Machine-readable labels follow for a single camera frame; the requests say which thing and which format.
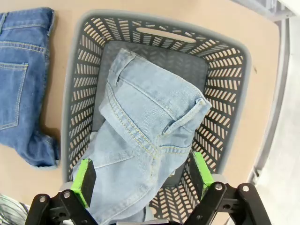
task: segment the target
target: dark blue jeans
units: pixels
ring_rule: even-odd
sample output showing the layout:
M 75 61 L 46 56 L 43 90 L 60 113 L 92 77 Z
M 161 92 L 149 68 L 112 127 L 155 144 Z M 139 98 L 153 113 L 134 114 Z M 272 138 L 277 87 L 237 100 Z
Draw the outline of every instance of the dark blue jeans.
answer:
M 56 166 L 58 143 L 40 131 L 54 11 L 0 13 L 0 143 L 29 164 Z

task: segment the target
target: basket handle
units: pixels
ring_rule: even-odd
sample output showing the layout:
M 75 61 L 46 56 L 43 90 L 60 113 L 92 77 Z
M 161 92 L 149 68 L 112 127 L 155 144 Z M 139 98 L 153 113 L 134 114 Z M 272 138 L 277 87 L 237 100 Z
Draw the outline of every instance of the basket handle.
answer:
M 140 33 L 157 35 L 157 36 L 161 36 L 161 37 L 165 37 L 165 38 L 171 38 L 171 39 L 175 39 L 175 40 L 178 40 L 178 41 L 184 41 L 184 42 L 192 43 L 192 44 L 196 43 L 196 40 L 192 39 L 190 37 L 170 33 L 170 32 L 163 31 L 163 30 L 156 30 L 156 29 L 151 29 L 151 28 L 146 28 L 146 27 L 138 27 L 138 28 L 136 28 L 136 30 Z

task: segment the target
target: wooden table surface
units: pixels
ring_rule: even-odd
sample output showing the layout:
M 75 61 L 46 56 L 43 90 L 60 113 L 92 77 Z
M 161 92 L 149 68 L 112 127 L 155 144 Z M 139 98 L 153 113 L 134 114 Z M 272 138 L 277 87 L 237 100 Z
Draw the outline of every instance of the wooden table surface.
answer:
M 263 140 L 275 87 L 279 47 L 275 24 L 229 0 L 8 0 L 1 4 L 0 10 L 41 6 L 51 7 L 56 12 L 41 124 L 47 134 L 59 139 L 67 60 L 76 22 L 85 12 L 105 8 L 161 15 L 217 31 L 243 43 L 251 53 L 252 70 L 224 175 L 232 186 L 247 181 Z M 61 167 L 52 171 L 37 170 L 13 149 L 0 145 L 0 193 L 30 204 L 36 194 L 55 195 L 61 182 Z

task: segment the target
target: basket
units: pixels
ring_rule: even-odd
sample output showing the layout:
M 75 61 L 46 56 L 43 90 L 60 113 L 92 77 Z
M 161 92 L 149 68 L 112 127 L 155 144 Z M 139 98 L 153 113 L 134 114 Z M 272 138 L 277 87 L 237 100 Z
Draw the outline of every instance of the basket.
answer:
M 116 46 L 136 49 L 136 53 L 191 79 L 201 89 L 212 108 L 195 131 L 192 151 L 202 153 L 212 173 L 222 173 L 246 96 L 251 66 L 247 48 L 231 38 L 184 22 L 95 10 L 79 21 L 67 66 L 61 132 L 63 181 L 72 180 L 73 167 L 87 150 L 91 131 L 103 122 L 97 99 L 101 99 L 98 95 L 106 83 L 103 71 L 118 52 Z M 195 188 L 198 178 L 192 177 L 195 173 L 190 172 L 190 161 L 188 158 L 182 167 L 179 182 L 173 187 L 162 187 L 150 203 L 155 218 L 183 223 L 199 203 Z

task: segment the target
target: jeans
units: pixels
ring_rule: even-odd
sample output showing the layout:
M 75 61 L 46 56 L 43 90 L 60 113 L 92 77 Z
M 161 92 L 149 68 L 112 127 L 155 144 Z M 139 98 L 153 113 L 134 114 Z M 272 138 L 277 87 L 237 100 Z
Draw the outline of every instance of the jeans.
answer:
M 191 83 L 120 50 L 99 107 L 106 120 L 83 156 L 97 174 L 88 210 L 99 224 L 130 217 L 152 200 L 187 159 L 210 107 Z
M 37 167 L 59 159 L 57 141 L 39 127 L 53 19 L 50 8 L 0 13 L 0 143 Z

